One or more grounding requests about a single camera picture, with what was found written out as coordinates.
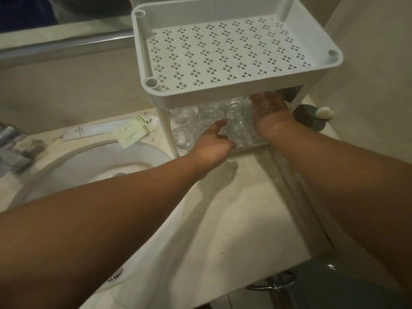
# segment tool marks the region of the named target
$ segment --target hand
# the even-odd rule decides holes
[[[256,133],[266,141],[279,127],[294,122],[282,95],[277,91],[252,94],[253,121]]]
[[[205,173],[222,164],[229,156],[230,151],[236,147],[234,141],[219,134],[226,123],[227,119],[213,123],[209,129],[203,132],[188,154],[196,159]]]

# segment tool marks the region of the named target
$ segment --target perforated tray bottom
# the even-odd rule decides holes
[[[276,15],[154,29],[147,39],[163,91],[210,88],[316,66]]]

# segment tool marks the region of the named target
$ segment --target person's right arm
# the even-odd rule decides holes
[[[257,133],[296,168],[340,226],[412,291],[412,165],[297,123],[277,93],[251,98]]]

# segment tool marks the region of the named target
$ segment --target person's left hand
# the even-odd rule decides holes
[[[194,157],[207,173],[222,164],[236,147],[227,136],[219,134],[227,119],[214,122],[196,141],[188,155]]]

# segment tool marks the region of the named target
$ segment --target sink basin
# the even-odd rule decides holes
[[[71,187],[149,169],[170,160],[171,157],[162,150],[142,142],[126,149],[122,149],[118,142],[86,146],[59,158],[34,175],[17,193],[9,208]],[[96,292],[121,283],[134,274],[139,265],[148,265],[156,259],[177,230],[183,207],[184,199],[156,233]]]

